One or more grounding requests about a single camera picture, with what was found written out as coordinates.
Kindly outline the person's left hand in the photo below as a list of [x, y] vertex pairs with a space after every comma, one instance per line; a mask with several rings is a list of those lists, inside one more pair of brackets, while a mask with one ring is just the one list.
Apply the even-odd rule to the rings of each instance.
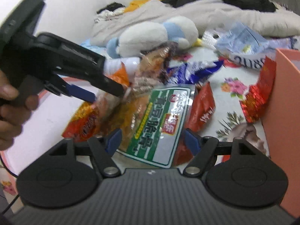
[[[17, 98], [19, 91], [13, 87], [5, 73], [1, 72], [1, 98], [12, 101]], [[23, 125], [30, 119], [31, 114], [38, 108], [39, 97], [30, 95], [23, 106], [1, 106], [1, 151], [10, 148], [14, 139], [22, 133]]]

